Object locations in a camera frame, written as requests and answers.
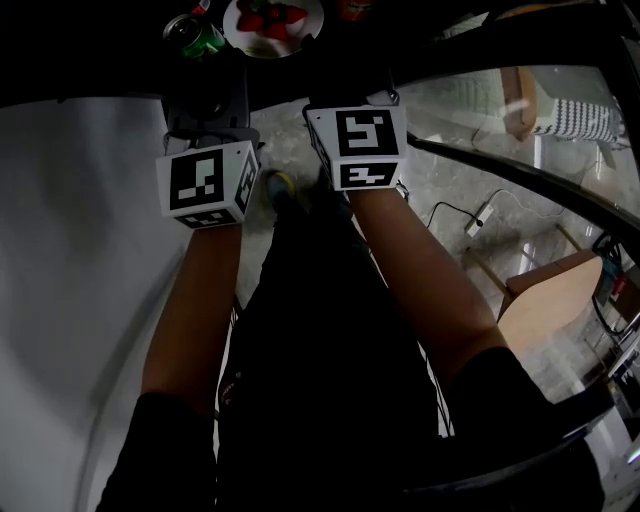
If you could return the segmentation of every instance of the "plate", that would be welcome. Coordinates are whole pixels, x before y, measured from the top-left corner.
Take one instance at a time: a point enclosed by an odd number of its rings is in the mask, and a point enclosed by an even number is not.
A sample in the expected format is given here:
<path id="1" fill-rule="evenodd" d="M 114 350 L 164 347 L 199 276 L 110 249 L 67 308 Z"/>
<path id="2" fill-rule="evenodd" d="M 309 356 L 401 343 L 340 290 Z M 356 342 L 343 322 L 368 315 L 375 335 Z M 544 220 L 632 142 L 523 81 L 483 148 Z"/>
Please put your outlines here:
<path id="1" fill-rule="evenodd" d="M 309 13 L 300 21 L 287 25 L 287 32 L 291 35 L 288 41 L 264 37 L 258 32 L 240 32 L 237 29 L 240 10 L 237 0 L 231 0 L 222 20 L 222 30 L 227 42 L 246 55 L 258 59 L 278 59 L 299 52 L 304 37 L 308 34 L 316 37 L 320 33 L 324 11 L 318 0 L 283 0 L 281 3 L 301 7 Z"/>

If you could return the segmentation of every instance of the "forearm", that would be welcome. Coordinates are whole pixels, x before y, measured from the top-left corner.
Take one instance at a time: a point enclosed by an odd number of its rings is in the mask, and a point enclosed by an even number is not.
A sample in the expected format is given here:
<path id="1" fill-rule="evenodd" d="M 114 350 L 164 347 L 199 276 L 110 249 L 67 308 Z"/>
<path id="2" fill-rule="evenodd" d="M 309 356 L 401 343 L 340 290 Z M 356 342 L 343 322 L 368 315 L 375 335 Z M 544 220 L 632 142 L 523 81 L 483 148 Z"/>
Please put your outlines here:
<path id="1" fill-rule="evenodd" d="M 195 231 L 145 362 L 142 392 L 178 396 L 211 419 L 233 307 L 239 225 Z"/>
<path id="2" fill-rule="evenodd" d="M 504 345 L 480 292 L 395 189 L 353 191 L 349 199 L 443 384 L 476 353 Z"/>

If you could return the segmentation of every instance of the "wooden board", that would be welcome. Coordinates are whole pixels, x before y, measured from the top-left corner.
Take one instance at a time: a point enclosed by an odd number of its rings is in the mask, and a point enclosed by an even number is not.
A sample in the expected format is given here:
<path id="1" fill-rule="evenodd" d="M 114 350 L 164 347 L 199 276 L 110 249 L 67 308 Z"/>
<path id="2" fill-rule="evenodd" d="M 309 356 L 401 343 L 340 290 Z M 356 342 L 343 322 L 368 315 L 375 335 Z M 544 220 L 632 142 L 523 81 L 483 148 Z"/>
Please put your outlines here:
<path id="1" fill-rule="evenodd" d="M 544 343 L 575 320 L 591 301 L 601 272 L 602 260 L 596 256 L 516 297 L 498 321 L 511 350 L 522 352 Z"/>

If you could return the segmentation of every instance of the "soda can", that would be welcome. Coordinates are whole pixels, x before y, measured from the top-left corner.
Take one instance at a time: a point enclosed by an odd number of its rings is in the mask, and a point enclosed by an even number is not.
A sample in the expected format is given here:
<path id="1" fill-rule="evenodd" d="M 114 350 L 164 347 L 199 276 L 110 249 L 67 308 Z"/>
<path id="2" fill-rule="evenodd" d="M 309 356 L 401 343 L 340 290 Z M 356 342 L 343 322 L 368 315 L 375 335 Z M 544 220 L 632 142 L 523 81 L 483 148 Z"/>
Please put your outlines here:
<path id="1" fill-rule="evenodd" d="M 204 16 L 182 14 L 171 20 L 164 29 L 164 41 L 182 57 L 204 60 L 218 53 L 225 39 Z"/>

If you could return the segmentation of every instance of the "shoe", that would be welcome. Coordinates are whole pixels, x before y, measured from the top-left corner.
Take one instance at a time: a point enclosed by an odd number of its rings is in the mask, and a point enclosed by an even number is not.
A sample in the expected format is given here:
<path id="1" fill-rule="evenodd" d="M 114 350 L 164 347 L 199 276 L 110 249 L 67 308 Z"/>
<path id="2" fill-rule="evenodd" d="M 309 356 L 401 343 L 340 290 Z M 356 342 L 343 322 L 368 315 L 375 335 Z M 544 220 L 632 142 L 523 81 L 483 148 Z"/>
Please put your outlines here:
<path id="1" fill-rule="evenodd" d="M 294 200 L 296 187 L 289 176 L 281 171 L 271 171 L 267 175 L 267 197 L 273 209 L 278 213 L 284 204 Z"/>

